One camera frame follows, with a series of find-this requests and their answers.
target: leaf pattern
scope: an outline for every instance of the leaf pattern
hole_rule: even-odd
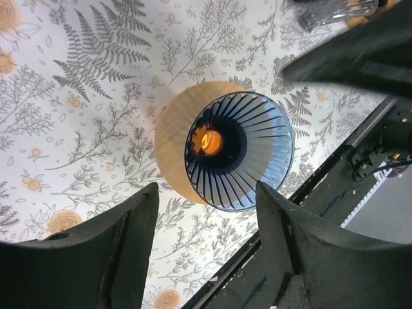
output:
[[[0,22],[0,240],[44,239],[158,182],[143,309],[182,307],[258,228],[255,210],[227,214],[168,185],[154,145],[168,102],[210,80],[273,98],[294,129],[290,196],[382,100],[282,79],[344,28],[303,32],[292,0],[11,3]]]

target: glass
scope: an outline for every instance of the glass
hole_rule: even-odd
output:
[[[270,98],[225,95],[194,121],[185,146],[187,177],[209,205],[229,212],[255,207],[258,181],[278,190],[294,158],[292,126]]]
[[[375,13],[379,0],[313,0],[301,7],[297,17],[307,32],[317,26]]]

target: orange flower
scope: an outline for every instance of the orange flower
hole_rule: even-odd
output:
[[[172,290],[164,290],[158,295],[154,302],[156,309],[174,309],[180,301],[179,293]]]
[[[17,24],[17,12],[11,0],[0,0],[0,32]]]
[[[70,229],[80,223],[82,223],[82,219],[75,212],[60,211],[50,218],[48,227],[49,231],[54,234]]]
[[[10,54],[0,53],[0,74],[9,74],[13,70],[14,63]]]

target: white tablecloth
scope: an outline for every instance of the white tablecloth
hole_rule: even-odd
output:
[[[167,189],[153,152],[160,113],[204,80],[274,98],[296,135],[290,195],[382,98],[279,77],[344,29],[305,34],[275,0],[0,0],[1,240],[45,238],[159,182],[143,308],[181,307],[257,224],[254,211]]]

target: floral tablecloth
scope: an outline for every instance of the floral tablecloth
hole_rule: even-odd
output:
[[[274,98],[296,138],[290,195],[382,98],[279,76],[344,30],[305,34],[281,0],[0,0],[1,240],[43,239],[158,182],[143,308],[181,307],[257,224],[170,190],[153,150],[160,113],[205,80]]]

